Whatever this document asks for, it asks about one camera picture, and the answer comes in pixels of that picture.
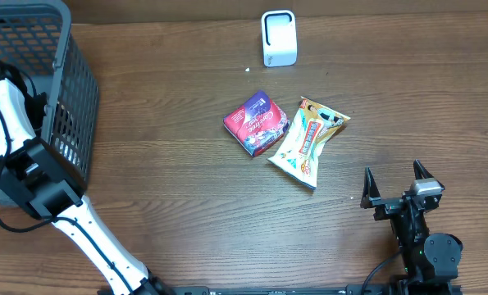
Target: wooden table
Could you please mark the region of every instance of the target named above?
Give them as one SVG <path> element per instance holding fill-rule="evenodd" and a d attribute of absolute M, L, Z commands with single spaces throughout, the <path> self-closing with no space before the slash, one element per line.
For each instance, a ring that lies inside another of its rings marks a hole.
<path fill-rule="evenodd" d="M 446 186 L 431 232 L 464 242 L 456 284 L 488 294 L 488 13 L 298 18 L 295 66 L 262 65 L 256 20 L 75 26 L 101 89 L 89 196 L 129 251 L 171 285 L 361 283 L 396 251 L 359 207 L 413 160 Z M 311 193 L 252 159 L 221 120 L 258 89 L 293 117 L 300 95 L 352 117 Z M 2 209 L 12 225 L 32 223 Z M 375 281 L 403 273 L 399 261 Z M 0 294 L 94 294 L 107 282 L 54 228 L 0 229 Z"/>

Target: small white box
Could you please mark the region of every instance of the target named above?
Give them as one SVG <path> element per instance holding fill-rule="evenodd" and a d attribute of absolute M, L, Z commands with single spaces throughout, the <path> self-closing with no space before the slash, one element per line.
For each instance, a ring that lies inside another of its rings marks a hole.
<path fill-rule="evenodd" d="M 288 10 L 268 11 L 262 16 L 263 64 L 290 66 L 296 62 L 297 41 L 294 14 Z"/>

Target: black cable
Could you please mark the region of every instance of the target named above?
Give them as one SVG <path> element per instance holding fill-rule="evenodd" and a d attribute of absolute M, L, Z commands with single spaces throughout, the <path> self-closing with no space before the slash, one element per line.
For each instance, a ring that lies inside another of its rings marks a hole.
<path fill-rule="evenodd" d="M 1 168 L 0 168 L 0 179 L 1 179 L 1 174 L 3 173 L 3 170 L 5 169 L 5 165 L 7 163 L 8 156 L 11 153 L 11 144 L 12 144 L 12 142 L 11 142 L 11 135 L 9 134 L 8 128 L 7 128 L 7 122 L 5 121 L 5 118 L 3 117 L 3 114 L 1 113 L 1 110 L 0 110 L 0 121 L 1 121 L 1 124 L 2 124 L 2 127 L 3 127 L 3 133 L 5 134 L 5 140 L 7 141 L 7 150 L 5 151 L 5 155 L 2 156 L 2 163 L 1 163 Z M 114 272 L 118 275 L 118 277 L 121 279 L 121 281 L 123 282 L 123 284 L 125 284 L 125 286 L 127 287 L 127 290 L 129 290 L 129 294 L 132 294 L 133 293 L 133 290 L 130 287 L 130 285 L 127 283 L 127 280 L 125 279 L 125 277 L 115 267 L 114 263 L 111 262 L 108 259 L 108 257 L 105 255 L 105 253 L 103 253 L 103 251 L 99 248 L 99 246 L 96 244 L 96 242 L 94 242 L 94 240 L 90 237 L 90 235 L 75 220 L 72 220 L 72 219 L 66 218 L 66 217 L 53 217 L 53 218 L 50 218 L 48 220 L 39 222 L 36 225 L 32 225 L 32 226 L 30 226 L 28 228 L 17 229 L 17 228 L 13 228 L 13 227 L 5 224 L 5 222 L 3 222 L 3 220 L 0 218 L 0 226 L 2 228 L 6 229 L 6 230 L 8 230 L 10 232 L 12 232 L 12 233 L 27 233 L 27 232 L 30 232 L 32 230 L 38 229 L 38 228 L 40 228 L 42 226 L 48 225 L 48 224 L 50 224 L 52 222 L 57 222 L 57 221 L 60 221 L 60 220 L 64 220 L 66 222 L 69 222 L 71 225 L 74 225 L 77 229 L 80 230 L 80 232 L 93 245 L 93 247 L 96 250 L 96 252 L 109 265 L 109 267 L 111 268 L 111 270 L 114 270 Z"/>
<path fill-rule="evenodd" d="M 392 262 L 395 258 L 397 258 L 400 254 L 402 254 L 403 249 L 401 248 L 398 252 L 393 254 L 390 258 L 384 260 L 380 265 L 377 265 L 372 272 L 367 276 L 366 280 L 364 281 L 364 284 L 362 284 L 362 288 L 360 289 L 360 295 L 364 295 L 366 292 L 367 284 L 369 284 L 369 281 L 372 280 L 373 275 L 376 274 L 377 271 L 381 270 L 382 267 L 386 266 L 388 263 Z"/>
<path fill-rule="evenodd" d="M 408 210 L 409 215 L 411 217 L 411 230 L 413 232 L 413 241 L 415 241 L 415 237 L 417 237 L 417 228 L 415 227 L 415 213 L 413 212 L 414 202 L 408 199 Z"/>
<path fill-rule="evenodd" d="M 29 81 L 30 81 L 30 86 L 32 86 L 32 94 L 34 95 L 33 98 L 38 97 L 38 92 L 36 91 L 36 85 L 34 85 L 34 82 L 32 81 L 32 78 L 30 78 L 29 74 L 27 74 L 25 71 L 20 69 L 17 66 L 14 66 L 23 76 L 25 76 Z"/>

